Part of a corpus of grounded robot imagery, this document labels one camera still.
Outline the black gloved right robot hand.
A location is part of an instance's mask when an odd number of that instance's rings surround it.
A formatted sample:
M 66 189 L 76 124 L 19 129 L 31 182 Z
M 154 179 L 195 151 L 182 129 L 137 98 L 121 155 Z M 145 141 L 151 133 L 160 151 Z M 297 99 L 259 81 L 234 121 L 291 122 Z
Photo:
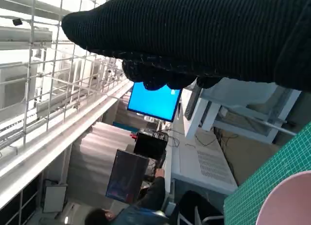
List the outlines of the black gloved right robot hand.
M 61 27 L 147 90 L 223 78 L 311 89 L 311 0 L 110 0 Z

